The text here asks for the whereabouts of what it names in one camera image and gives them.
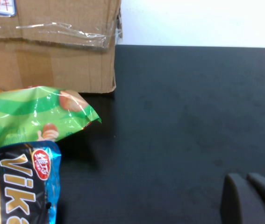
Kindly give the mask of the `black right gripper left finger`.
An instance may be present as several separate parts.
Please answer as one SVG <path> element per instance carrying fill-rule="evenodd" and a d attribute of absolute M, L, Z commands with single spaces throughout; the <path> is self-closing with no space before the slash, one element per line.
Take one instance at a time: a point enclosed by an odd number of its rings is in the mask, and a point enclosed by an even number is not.
<path fill-rule="evenodd" d="M 265 224 L 265 203 L 246 178 L 229 173 L 224 178 L 220 215 L 223 224 Z"/>

